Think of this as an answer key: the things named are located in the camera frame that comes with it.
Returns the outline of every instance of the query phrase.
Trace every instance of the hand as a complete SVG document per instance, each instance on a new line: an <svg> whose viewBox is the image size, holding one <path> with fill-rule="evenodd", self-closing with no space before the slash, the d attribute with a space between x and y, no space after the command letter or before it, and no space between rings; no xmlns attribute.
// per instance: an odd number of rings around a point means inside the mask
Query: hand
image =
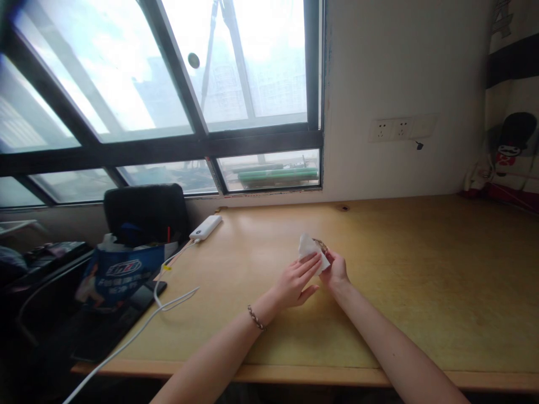
<svg viewBox="0 0 539 404"><path fill-rule="evenodd" d="M320 280L333 292L336 288L349 284L348 274L346 273L346 261L336 252L330 249L326 252L326 258L330 262L330 267L322 271Z"/></svg>
<svg viewBox="0 0 539 404"><path fill-rule="evenodd" d="M311 285L303 290L320 265L322 255L317 252L302 260L295 260L283 271L277 284L269 291L275 297L280 310L301 306L319 289L318 285Z"/></svg>

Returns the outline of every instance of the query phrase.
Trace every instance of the person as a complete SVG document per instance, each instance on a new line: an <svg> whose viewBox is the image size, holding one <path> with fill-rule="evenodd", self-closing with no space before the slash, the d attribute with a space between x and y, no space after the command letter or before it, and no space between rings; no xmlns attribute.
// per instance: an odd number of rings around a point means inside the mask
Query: person
<svg viewBox="0 0 539 404"><path fill-rule="evenodd" d="M407 404L468 403L452 381L401 330L384 317L354 286L346 261L328 250L330 266L320 279L358 329L393 387ZM303 289L322 264L321 254L292 262L277 283L217 333L182 366L152 404L213 404L236 374L247 352L282 310L300 306L318 289Z"/></svg>

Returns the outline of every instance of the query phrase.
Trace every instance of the tissue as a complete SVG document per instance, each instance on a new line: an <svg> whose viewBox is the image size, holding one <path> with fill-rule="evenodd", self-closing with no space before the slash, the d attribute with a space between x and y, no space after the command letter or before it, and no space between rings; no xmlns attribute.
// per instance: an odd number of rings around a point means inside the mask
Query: tissue
<svg viewBox="0 0 539 404"><path fill-rule="evenodd" d="M318 268L315 275L320 275L323 270L330 266L330 262L327 260L326 256L324 255L318 244L315 243L315 241L307 233L303 233L302 236L299 238L298 250L298 259L302 259L312 253L322 254L322 265L320 265L320 268Z"/></svg>

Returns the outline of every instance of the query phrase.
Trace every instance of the desk edge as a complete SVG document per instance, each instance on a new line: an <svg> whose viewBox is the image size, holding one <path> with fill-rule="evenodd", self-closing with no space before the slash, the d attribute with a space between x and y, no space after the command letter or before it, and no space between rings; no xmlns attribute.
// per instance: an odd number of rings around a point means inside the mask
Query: desk edge
<svg viewBox="0 0 539 404"><path fill-rule="evenodd" d="M168 379L183 362L115 359L100 375ZM95 365L77 363L71 371L90 373ZM462 390L539 392L539 373L446 371ZM331 368L328 366L242 365L233 379L246 383L326 384L390 387L381 369Z"/></svg>

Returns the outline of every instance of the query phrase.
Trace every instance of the chair backrest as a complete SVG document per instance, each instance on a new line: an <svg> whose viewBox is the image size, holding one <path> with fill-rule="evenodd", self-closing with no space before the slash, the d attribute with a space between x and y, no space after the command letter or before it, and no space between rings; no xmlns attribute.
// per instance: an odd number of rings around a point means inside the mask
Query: chair backrest
<svg viewBox="0 0 539 404"><path fill-rule="evenodd" d="M103 203L109 230L122 239L122 225L131 223L152 235L157 242L167 242L168 227L172 241L187 240L191 227L184 193L178 184L130 186L105 192Z"/></svg>

